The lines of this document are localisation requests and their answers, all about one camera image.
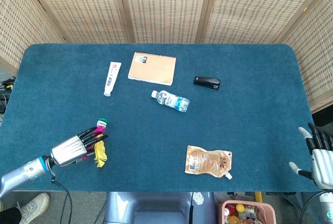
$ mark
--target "brown notebook cover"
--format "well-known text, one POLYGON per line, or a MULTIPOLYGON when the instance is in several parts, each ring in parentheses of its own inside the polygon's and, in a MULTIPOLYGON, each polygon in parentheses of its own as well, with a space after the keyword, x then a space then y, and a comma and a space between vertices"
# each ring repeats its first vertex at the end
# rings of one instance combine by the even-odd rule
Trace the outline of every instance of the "brown notebook cover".
POLYGON ((135 52, 129 79, 171 85, 175 65, 176 57, 135 52))

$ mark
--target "toothpaste tube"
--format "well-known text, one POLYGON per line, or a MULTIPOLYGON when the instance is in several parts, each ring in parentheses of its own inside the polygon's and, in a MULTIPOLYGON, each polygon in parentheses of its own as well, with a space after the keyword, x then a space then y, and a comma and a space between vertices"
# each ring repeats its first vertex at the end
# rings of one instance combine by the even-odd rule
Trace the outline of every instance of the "toothpaste tube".
POLYGON ((114 84, 116 82, 118 72, 120 69, 121 63, 110 62, 110 68, 108 72, 108 77, 106 78, 104 96, 110 97, 113 90, 114 84))

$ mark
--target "yellow ball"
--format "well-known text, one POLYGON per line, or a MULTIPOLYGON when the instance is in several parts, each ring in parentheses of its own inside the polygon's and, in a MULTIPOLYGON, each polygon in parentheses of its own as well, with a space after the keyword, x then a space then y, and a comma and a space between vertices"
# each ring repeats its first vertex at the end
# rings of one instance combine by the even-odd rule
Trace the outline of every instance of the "yellow ball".
POLYGON ((239 219, 238 219, 238 217, 232 215, 232 216, 228 217, 228 221, 230 224, 236 224, 237 221, 239 221, 239 219))
POLYGON ((243 204, 237 204, 237 205, 236 205, 236 210, 237 210, 237 212, 239 212, 239 213, 244 213, 244 211, 245 211, 245 207, 244 207, 243 204))

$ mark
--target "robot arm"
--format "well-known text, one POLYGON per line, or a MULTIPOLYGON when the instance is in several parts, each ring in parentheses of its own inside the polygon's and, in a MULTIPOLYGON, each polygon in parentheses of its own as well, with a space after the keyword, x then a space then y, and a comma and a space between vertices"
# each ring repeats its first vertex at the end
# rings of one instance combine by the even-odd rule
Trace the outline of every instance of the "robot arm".
POLYGON ((19 186, 46 173, 51 173, 52 176, 55 177, 52 170, 54 165, 59 167, 67 166, 91 153, 91 151, 93 151, 93 149, 91 149, 92 145, 108 137, 107 135, 102 135, 103 133, 99 131, 99 129, 95 131, 96 129, 97 127, 87 129, 52 148, 49 156, 40 156, 12 172, 3 175, 0 181, 0 199, 19 186))
MULTIPOLYGON (((299 127, 299 131, 309 149, 312 171, 302 170, 293 162, 289 162, 289 166, 296 174, 314 180, 320 189, 331 190, 333 189, 333 136, 320 131, 311 123, 308 125, 312 135, 302 127, 299 127)), ((323 192, 319 200, 325 223, 333 223, 333 194, 323 192)))

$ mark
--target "water bottle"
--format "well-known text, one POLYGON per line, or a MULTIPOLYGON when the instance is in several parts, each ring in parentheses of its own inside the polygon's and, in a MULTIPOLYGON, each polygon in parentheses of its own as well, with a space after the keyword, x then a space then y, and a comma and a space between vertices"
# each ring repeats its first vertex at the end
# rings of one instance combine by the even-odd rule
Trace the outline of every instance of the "water bottle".
POLYGON ((156 98, 157 102, 160 104, 165 104, 166 106, 175 108, 178 111, 186 112, 189 104, 189 100, 187 98, 178 97, 173 95, 165 90, 157 92, 153 90, 151 93, 153 98, 156 98))

